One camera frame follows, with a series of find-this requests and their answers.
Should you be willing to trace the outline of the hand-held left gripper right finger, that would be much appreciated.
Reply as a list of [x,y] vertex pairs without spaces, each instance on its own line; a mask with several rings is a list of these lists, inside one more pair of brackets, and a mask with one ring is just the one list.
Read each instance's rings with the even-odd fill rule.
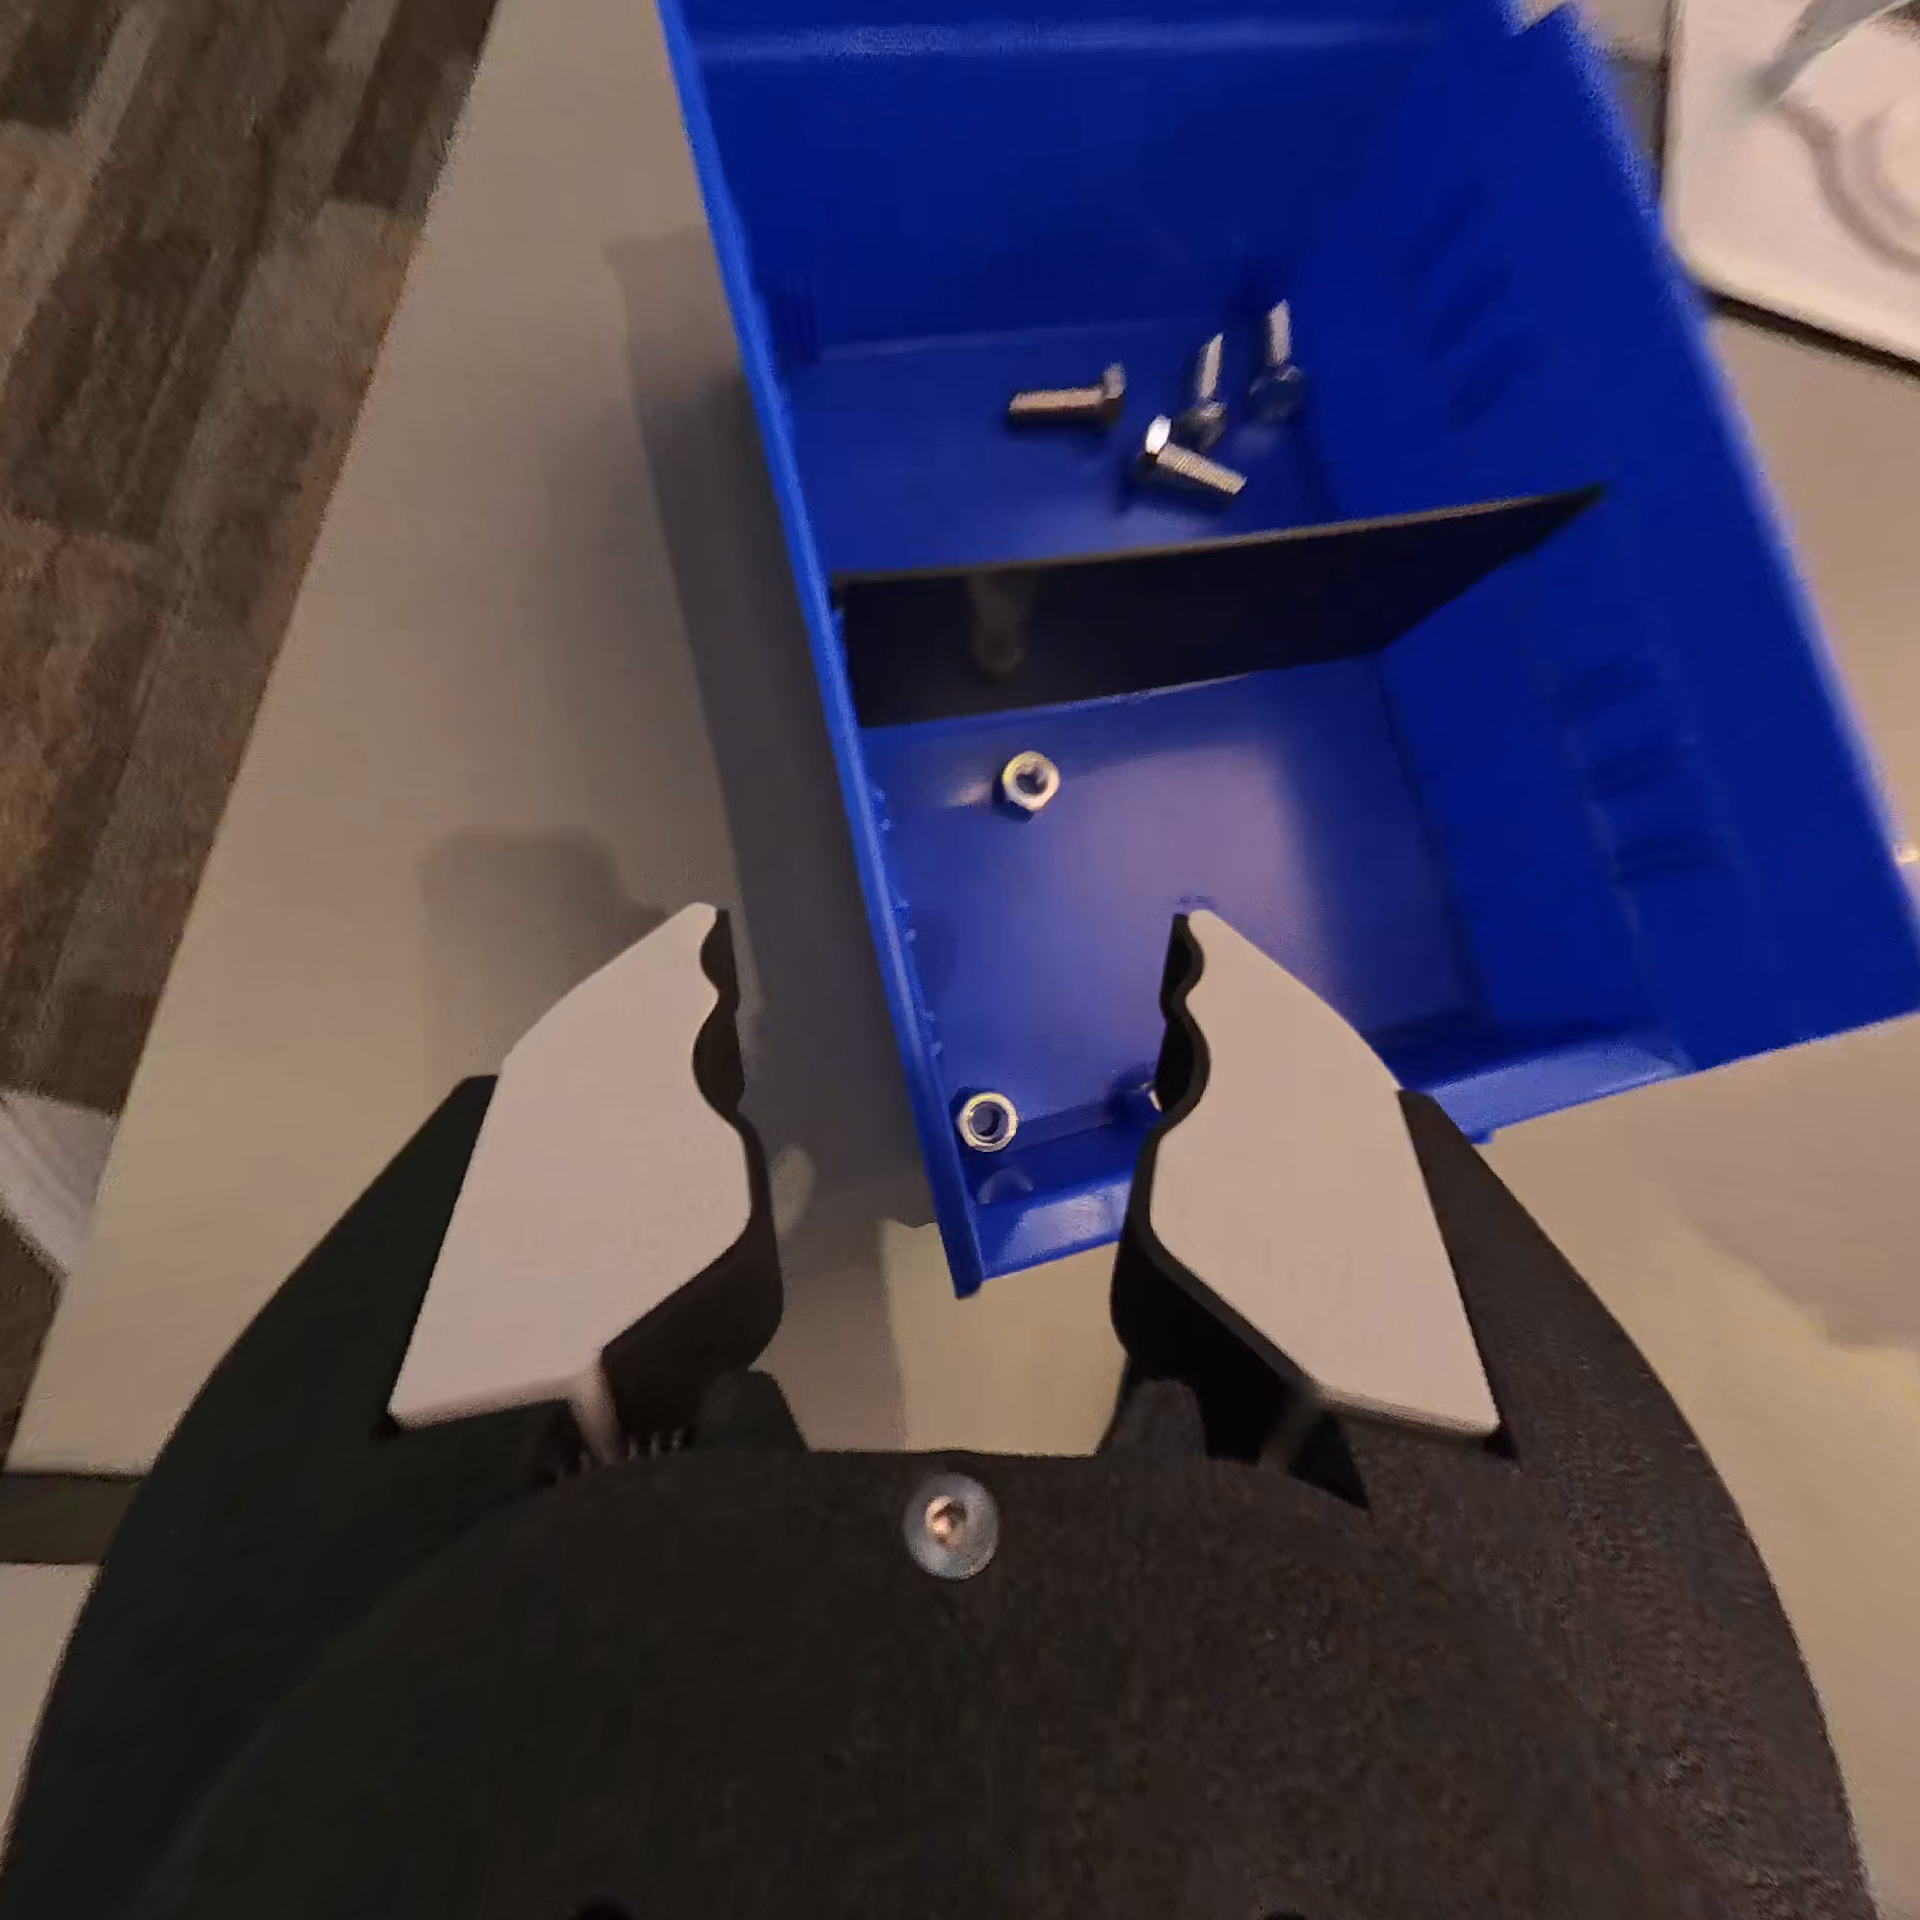
[[1149,1125],[1113,1269],[1137,1387],[1203,1449],[1291,1466],[1337,1419],[1483,1445],[1500,1407],[1402,1082],[1209,908],[1175,918]]

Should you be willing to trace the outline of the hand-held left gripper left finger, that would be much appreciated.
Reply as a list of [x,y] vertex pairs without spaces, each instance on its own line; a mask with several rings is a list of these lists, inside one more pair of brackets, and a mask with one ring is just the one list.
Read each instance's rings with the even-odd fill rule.
[[741,1110],[729,915],[684,908],[500,1065],[389,1413],[562,1403],[602,1459],[690,1434],[782,1323],[771,1170]]

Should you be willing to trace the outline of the blue divided parts bin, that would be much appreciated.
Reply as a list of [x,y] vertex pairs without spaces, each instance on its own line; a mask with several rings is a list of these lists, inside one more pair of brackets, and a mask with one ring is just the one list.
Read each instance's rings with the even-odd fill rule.
[[[1915,1011],[1881,781],[1564,9],[661,13],[957,1294],[1117,1237],[1195,908],[1473,1138]],[[1308,395],[1262,426],[1279,299]],[[1249,489],[1132,493],[1215,332]],[[1005,422],[1108,364],[1111,433]],[[858,722],[845,573],[1587,484],[1378,655]],[[1023,749],[1063,787],[1010,818]]]

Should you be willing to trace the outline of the black bin divider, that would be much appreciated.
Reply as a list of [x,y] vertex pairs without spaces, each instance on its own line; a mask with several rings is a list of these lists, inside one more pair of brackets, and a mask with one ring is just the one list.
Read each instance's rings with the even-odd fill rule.
[[865,730],[1124,700],[1378,655],[1603,484],[1057,559],[839,577]]

